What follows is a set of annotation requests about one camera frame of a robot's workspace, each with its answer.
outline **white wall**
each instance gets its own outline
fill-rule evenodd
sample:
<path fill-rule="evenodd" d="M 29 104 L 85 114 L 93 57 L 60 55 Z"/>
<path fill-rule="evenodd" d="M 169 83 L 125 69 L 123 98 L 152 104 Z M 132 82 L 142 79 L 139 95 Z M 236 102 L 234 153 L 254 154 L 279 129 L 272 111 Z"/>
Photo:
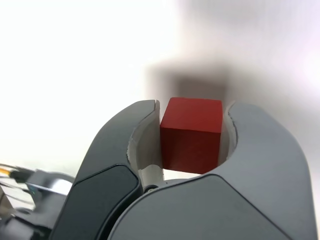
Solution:
<path fill-rule="evenodd" d="M 319 218 L 319 12 L 317 0 L 0 0 L 0 162 L 75 175 L 130 103 L 244 101 L 297 138 Z"/>

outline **metal mechanism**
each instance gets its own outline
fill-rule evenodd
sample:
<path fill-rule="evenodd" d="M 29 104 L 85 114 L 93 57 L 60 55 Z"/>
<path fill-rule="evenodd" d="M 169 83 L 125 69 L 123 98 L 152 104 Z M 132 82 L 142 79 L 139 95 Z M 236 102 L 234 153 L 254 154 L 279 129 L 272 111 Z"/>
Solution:
<path fill-rule="evenodd" d="M 309 169 L 296 140 L 254 105 L 235 103 L 224 121 L 223 164 L 163 181 L 159 102 L 132 104 L 99 131 L 67 196 L 30 183 L 44 196 L 34 211 L 1 221 L 0 239 L 316 240 Z"/>

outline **blurred background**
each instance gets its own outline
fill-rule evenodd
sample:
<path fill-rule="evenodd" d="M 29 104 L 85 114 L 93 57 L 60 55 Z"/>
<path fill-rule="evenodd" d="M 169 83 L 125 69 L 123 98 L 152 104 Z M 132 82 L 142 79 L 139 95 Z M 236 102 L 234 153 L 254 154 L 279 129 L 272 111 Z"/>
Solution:
<path fill-rule="evenodd" d="M 75 176 L 136 101 L 160 100 L 162 115 L 170 97 L 252 103 L 301 145 L 320 226 L 319 12 L 318 0 L 0 0 L 0 162 Z"/>

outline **wooden block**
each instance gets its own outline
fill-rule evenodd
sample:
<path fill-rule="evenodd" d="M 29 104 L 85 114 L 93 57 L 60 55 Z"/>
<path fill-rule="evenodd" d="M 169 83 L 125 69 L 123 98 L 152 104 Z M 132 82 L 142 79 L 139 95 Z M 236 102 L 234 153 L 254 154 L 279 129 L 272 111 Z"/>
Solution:
<path fill-rule="evenodd" d="M 163 168 L 195 174 L 216 168 L 222 120 L 219 100 L 171 98 L 160 125 Z"/>

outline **red cube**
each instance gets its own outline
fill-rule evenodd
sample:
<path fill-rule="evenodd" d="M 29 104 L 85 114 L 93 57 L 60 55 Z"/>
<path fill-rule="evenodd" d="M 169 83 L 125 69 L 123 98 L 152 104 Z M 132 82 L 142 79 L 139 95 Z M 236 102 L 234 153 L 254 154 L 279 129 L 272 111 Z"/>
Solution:
<path fill-rule="evenodd" d="M 216 168 L 222 121 L 219 100 L 171 98 L 160 125 L 163 168 L 195 174 Z"/>

